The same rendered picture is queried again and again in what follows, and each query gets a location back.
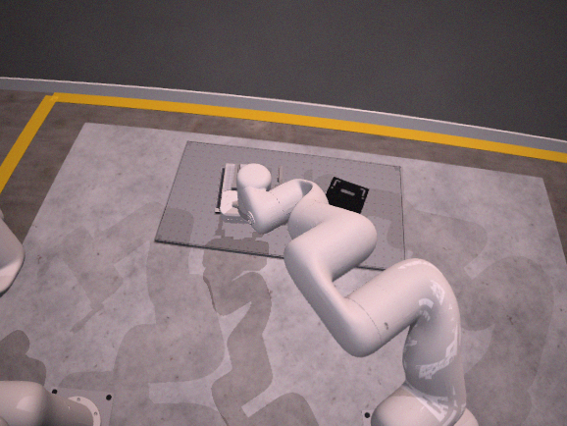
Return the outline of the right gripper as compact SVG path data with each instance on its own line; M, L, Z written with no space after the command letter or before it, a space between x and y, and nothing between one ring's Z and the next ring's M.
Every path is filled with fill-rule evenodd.
M232 190L224 191L222 194L220 207L221 218L226 223L250 224L240 216L238 210L235 207L232 207L232 203L237 201L236 175L239 170L240 164L238 167L238 163L235 163ZM283 166L278 166L278 182L279 186L283 184Z

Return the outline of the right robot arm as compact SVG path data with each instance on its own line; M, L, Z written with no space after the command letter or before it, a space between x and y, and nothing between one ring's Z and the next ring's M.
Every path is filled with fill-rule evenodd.
M271 188L266 167L245 165L232 207L259 234L288 222L286 270L347 353L368 356L410 326L402 354L406 379L375 408L371 426L479 426L466 408L458 303L439 269L406 259L343 298L332 281L372 254L375 226L329 205L313 182L295 179Z

